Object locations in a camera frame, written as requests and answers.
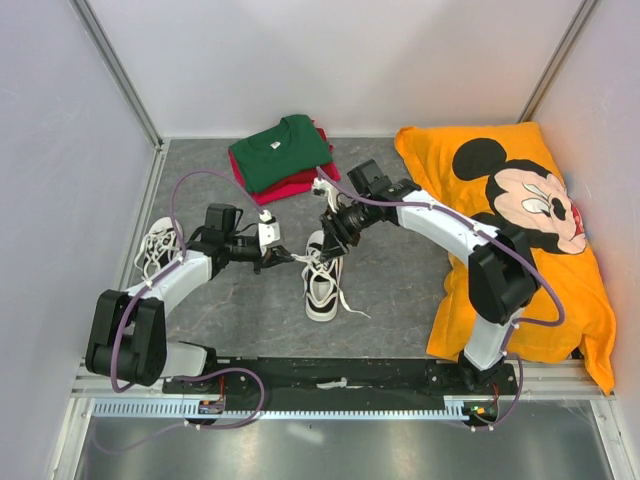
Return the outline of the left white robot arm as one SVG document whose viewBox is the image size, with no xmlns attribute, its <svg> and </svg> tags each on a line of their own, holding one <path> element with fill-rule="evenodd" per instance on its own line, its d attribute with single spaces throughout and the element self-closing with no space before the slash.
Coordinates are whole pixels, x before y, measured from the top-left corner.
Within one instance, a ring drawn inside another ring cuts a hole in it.
<svg viewBox="0 0 640 480">
<path fill-rule="evenodd" d="M 229 263 L 250 263 L 256 273 L 292 260 L 281 245 L 280 225 L 265 210 L 257 232 L 237 230 L 240 210 L 211 204 L 199 234 L 150 279 L 124 291 L 106 290 L 98 298 L 85 354 L 85 368 L 110 379 L 122 393 L 134 385 L 151 386 L 161 378 L 182 378 L 198 393 L 219 382 L 208 349 L 167 340 L 166 317 L 191 293 Z"/>
</svg>

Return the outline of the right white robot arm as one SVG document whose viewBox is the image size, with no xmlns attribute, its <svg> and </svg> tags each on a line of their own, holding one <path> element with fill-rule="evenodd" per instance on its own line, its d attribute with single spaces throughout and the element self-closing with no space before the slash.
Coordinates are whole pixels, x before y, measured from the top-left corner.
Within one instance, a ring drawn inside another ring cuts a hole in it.
<svg viewBox="0 0 640 480">
<path fill-rule="evenodd" d="M 525 234 L 497 228 L 445 206 L 409 179 L 392 182 L 368 160 L 348 173 L 347 191 L 326 174 L 312 191 L 326 198 L 321 216 L 324 241 L 320 260 L 346 255 L 364 229 L 381 221 L 415 232 L 453 255 L 467 270 L 467 291 L 475 312 L 470 339 L 458 356 L 458 381 L 467 392 L 483 392 L 506 356 L 515 321 L 540 288 Z"/>
</svg>

